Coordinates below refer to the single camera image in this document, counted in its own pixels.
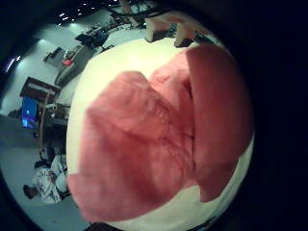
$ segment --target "desk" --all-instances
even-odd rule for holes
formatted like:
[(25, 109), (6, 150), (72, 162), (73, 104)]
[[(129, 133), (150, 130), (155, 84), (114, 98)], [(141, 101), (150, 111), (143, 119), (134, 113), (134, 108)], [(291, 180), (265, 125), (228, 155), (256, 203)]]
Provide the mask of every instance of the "desk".
[[(68, 173), (78, 172), (80, 139), (84, 112), (98, 94), (123, 70), (138, 70), (149, 77), (154, 69), (168, 62), (182, 48), (173, 46), (174, 39), (148, 43), (144, 39), (133, 40), (91, 59), (79, 80), (72, 100), (66, 137)], [(220, 197), (201, 203), (199, 187), (187, 188), (175, 195), (164, 206), (138, 218), (108, 222), (123, 230), (188, 230), (210, 218), (218, 218), (235, 196), (246, 174), (253, 140), (240, 158), (228, 186)]]
[(28, 96), (29, 98), (36, 99), (39, 103), (44, 103), (49, 90), (50, 92), (48, 96), (48, 101), (45, 102), (45, 104), (53, 102), (57, 94), (59, 94), (60, 89), (45, 82), (42, 82), (41, 80), (28, 77), (22, 87), (19, 96)]

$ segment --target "pink cloth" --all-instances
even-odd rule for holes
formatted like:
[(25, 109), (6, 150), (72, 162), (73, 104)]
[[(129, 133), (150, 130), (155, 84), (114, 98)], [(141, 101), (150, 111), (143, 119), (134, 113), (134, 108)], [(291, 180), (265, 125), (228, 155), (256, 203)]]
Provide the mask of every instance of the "pink cloth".
[(146, 80), (123, 72), (87, 109), (68, 186), (90, 221), (135, 218), (198, 185), (220, 195), (253, 132), (244, 81), (222, 49), (176, 55)]

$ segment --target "wooden desk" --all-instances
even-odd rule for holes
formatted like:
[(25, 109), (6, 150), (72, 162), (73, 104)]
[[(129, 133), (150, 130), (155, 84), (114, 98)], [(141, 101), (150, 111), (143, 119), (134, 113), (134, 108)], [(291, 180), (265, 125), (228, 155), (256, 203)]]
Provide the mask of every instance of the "wooden desk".
[(57, 94), (59, 94), (60, 89), (42, 82), (41, 80), (28, 77), (22, 87), (19, 96), (28, 96), (29, 98), (36, 99), (39, 103), (43, 103), (49, 90), (50, 93), (48, 96), (48, 101), (46, 102), (47, 104), (55, 101), (55, 98), (57, 97)]
[[(157, 67), (168, 62), (181, 48), (173, 46), (174, 39), (165, 38), (153, 43), (133, 40), (107, 50), (91, 59), (79, 80), (72, 101), (66, 137), (68, 173), (78, 172), (80, 138), (84, 112), (97, 95), (123, 70), (138, 70), (146, 77)], [(198, 186), (179, 192), (164, 206), (138, 218), (108, 222), (123, 230), (188, 230), (216, 217), (228, 207), (247, 171), (253, 141), (239, 160), (228, 186), (217, 199), (200, 202)]]

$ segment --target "blue screen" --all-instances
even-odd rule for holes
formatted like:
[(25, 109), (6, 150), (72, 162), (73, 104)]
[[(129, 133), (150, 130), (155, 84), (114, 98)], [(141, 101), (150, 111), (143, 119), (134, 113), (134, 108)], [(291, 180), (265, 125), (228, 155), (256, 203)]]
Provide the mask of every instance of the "blue screen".
[(26, 128), (34, 128), (37, 113), (37, 100), (23, 97), (21, 109), (22, 126)]

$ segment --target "white shirt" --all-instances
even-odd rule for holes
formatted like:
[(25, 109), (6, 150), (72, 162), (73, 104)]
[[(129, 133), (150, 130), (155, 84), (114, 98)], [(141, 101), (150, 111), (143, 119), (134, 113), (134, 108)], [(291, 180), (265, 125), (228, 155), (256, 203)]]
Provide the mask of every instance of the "white shirt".
[(37, 171), (32, 180), (38, 190), (38, 195), (47, 204), (55, 204), (61, 201), (54, 179), (54, 173), (49, 168), (44, 167)]

